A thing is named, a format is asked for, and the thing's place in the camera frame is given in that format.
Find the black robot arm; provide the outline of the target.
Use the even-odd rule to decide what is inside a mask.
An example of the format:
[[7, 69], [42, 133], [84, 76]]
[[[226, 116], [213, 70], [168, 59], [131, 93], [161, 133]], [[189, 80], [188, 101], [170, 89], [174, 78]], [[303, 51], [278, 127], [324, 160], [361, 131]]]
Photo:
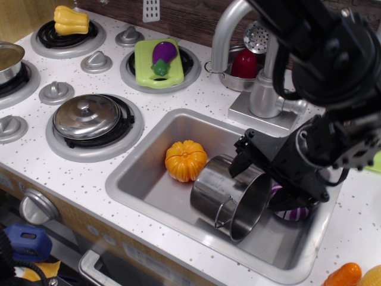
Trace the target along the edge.
[[253, 164], [269, 174], [281, 186], [268, 204], [274, 212], [325, 203], [332, 182], [322, 169], [341, 169], [344, 180], [380, 151], [380, 40], [359, 13], [334, 13], [321, 1], [250, 4], [279, 44], [275, 91], [325, 112], [283, 138], [246, 130], [229, 172]]

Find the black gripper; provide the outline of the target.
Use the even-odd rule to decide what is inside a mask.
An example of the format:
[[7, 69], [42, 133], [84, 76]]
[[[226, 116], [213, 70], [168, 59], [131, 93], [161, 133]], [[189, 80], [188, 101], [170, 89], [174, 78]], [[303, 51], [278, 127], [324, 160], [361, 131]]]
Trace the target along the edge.
[[329, 201], [327, 187], [317, 179], [318, 168], [306, 163], [299, 154], [295, 134], [275, 138], [249, 128], [234, 146], [237, 155], [229, 167], [231, 177], [253, 164], [282, 186], [271, 191], [269, 210], [313, 208]]

